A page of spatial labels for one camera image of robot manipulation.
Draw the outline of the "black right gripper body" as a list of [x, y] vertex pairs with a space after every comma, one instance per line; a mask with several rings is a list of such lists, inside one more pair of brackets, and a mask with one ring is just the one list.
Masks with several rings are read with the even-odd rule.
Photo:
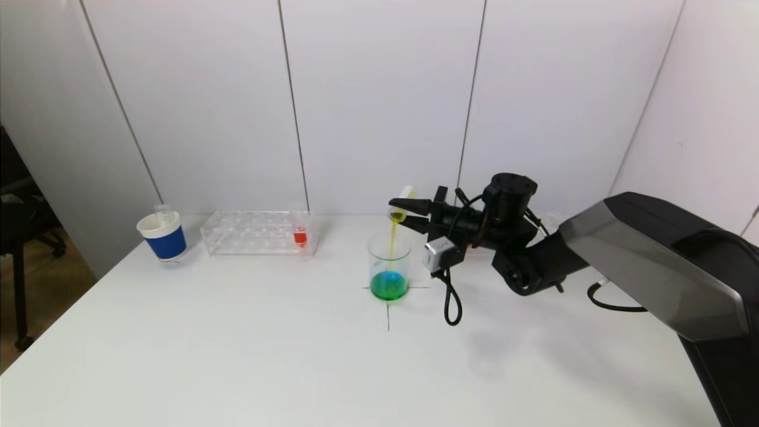
[[448, 188], [439, 186], [429, 214], [428, 242], [446, 237], [454, 243], [470, 243], [480, 232], [483, 212], [474, 208], [481, 196], [468, 198], [461, 189], [456, 189], [456, 197], [462, 203], [454, 206], [447, 203]]

